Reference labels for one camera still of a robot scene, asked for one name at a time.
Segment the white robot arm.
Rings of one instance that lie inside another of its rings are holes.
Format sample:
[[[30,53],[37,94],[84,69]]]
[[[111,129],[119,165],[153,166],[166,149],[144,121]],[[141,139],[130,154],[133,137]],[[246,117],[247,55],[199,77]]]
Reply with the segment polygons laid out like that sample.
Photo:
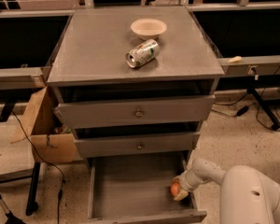
[[[173,179],[171,193],[179,202],[208,182],[220,185],[220,224],[280,224],[280,185],[249,166],[223,170],[196,159]]]

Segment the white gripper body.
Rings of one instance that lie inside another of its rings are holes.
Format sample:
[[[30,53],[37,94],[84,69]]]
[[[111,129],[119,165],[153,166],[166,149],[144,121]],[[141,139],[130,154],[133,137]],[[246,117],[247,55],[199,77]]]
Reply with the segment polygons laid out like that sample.
[[[202,178],[194,173],[193,170],[187,170],[178,176],[180,187],[187,192],[193,192],[201,184],[207,182],[205,178]]]

